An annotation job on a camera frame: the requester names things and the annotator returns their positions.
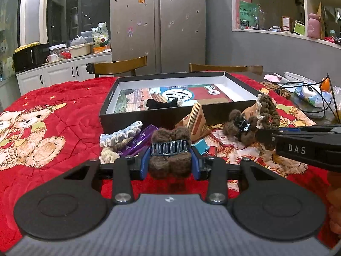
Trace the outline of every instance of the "purple candy bar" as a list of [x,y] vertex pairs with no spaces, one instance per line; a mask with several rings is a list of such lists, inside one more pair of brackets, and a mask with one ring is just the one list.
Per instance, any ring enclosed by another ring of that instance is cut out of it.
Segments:
[[136,153],[139,152],[142,147],[150,144],[151,135],[157,129],[158,128],[154,125],[149,125],[130,142],[128,142],[120,151],[118,151],[118,155],[121,157],[136,155]]

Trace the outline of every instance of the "white cabinet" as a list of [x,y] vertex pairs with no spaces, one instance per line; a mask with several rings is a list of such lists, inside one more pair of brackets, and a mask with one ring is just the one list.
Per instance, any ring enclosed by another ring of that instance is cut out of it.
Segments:
[[100,63],[100,62],[111,62],[112,58],[111,55],[98,55],[95,57],[87,58],[87,59],[81,59],[81,60],[75,60],[74,66],[76,70],[76,80],[77,81],[85,81],[87,79],[93,79],[95,78],[95,75],[89,74],[86,70],[86,64],[87,63]]
[[86,71],[87,63],[111,62],[111,53],[106,55],[94,55],[92,57],[59,62],[42,68],[26,71],[17,76],[21,95],[53,84],[68,81],[85,81],[94,78],[93,74]]
[[28,71],[17,76],[21,95],[39,88],[45,87],[44,74],[42,68],[38,70]]
[[47,87],[57,83],[75,81],[77,76],[73,61],[44,67],[43,73],[46,75],[45,85]]

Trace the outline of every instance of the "chair backrest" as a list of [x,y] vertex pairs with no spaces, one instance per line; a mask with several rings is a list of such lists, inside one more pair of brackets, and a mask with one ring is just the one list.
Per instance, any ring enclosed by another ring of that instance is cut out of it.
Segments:
[[95,74],[95,78],[98,78],[99,75],[115,75],[129,71],[136,76],[135,69],[143,66],[147,66],[147,56],[125,61],[88,63],[86,69],[89,73]]
[[253,65],[253,66],[218,66],[218,65],[204,65],[204,64],[189,64],[190,72],[198,71],[226,71],[226,72],[247,72],[256,73],[261,75],[263,73],[263,66]]

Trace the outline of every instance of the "kitchen counter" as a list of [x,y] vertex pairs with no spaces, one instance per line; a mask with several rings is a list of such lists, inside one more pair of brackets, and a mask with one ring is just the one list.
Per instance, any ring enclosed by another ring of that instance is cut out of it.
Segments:
[[103,53],[99,53],[99,54],[88,54],[86,56],[77,57],[77,58],[71,58],[71,59],[68,59],[68,60],[61,60],[61,61],[58,61],[58,62],[54,62],[54,63],[51,63],[51,64],[46,64],[46,65],[43,65],[43,66],[40,66],[40,67],[37,67],[37,68],[33,68],[33,69],[30,69],[30,70],[18,73],[18,74],[16,74],[16,76],[20,76],[20,75],[23,75],[23,74],[26,74],[26,73],[29,73],[29,72],[32,72],[32,71],[36,71],[38,69],[41,69],[41,68],[44,68],[44,67],[48,67],[48,66],[50,67],[50,66],[62,64],[62,63],[65,63],[65,62],[71,62],[71,61],[76,61],[76,60],[88,59],[88,58],[92,58],[92,57],[96,57],[96,56],[103,56],[103,55],[111,55],[111,51],[110,52],[103,52]]

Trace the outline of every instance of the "refrigerator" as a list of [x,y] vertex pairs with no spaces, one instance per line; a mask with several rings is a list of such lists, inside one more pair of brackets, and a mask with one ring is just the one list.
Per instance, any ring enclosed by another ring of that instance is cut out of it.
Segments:
[[188,71],[205,64],[205,0],[110,0],[113,61],[147,56],[136,73]]

